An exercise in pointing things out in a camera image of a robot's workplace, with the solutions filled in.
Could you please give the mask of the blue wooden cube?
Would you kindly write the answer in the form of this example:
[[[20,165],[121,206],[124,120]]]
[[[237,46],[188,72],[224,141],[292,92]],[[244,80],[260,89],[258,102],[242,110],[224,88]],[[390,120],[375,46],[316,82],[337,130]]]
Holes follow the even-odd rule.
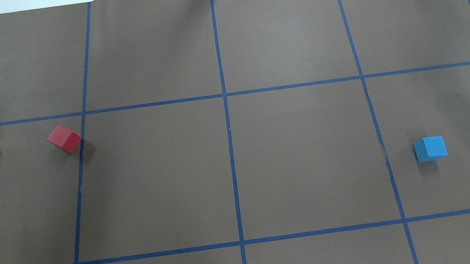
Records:
[[[442,136],[423,137],[414,144],[417,161],[425,163],[437,161],[448,156]]]

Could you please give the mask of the red wooden cube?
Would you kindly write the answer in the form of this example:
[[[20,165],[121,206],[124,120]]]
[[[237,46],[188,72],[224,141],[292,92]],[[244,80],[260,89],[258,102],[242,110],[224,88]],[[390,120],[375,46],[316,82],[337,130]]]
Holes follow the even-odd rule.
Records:
[[[62,125],[56,125],[49,134],[47,141],[63,149],[65,152],[72,154],[81,144],[82,137],[72,129]]]

